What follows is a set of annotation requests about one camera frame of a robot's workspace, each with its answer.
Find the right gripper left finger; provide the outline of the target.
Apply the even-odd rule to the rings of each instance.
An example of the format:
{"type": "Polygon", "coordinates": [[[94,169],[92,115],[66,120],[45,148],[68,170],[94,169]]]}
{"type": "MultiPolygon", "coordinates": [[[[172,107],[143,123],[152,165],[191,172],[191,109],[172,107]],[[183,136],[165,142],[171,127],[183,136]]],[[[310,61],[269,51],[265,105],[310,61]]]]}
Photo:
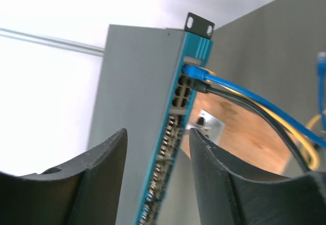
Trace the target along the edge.
{"type": "Polygon", "coordinates": [[[1,173],[1,224],[115,224],[126,152],[122,128],[41,174],[1,173]]]}

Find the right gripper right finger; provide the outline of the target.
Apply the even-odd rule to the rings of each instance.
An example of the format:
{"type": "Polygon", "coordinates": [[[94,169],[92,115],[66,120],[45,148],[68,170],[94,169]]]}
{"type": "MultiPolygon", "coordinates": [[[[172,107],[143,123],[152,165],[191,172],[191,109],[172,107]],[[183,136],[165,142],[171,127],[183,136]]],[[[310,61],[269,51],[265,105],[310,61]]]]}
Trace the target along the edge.
{"type": "Polygon", "coordinates": [[[255,167],[199,130],[189,147],[201,224],[325,224],[325,173],[284,177],[255,167]]]}

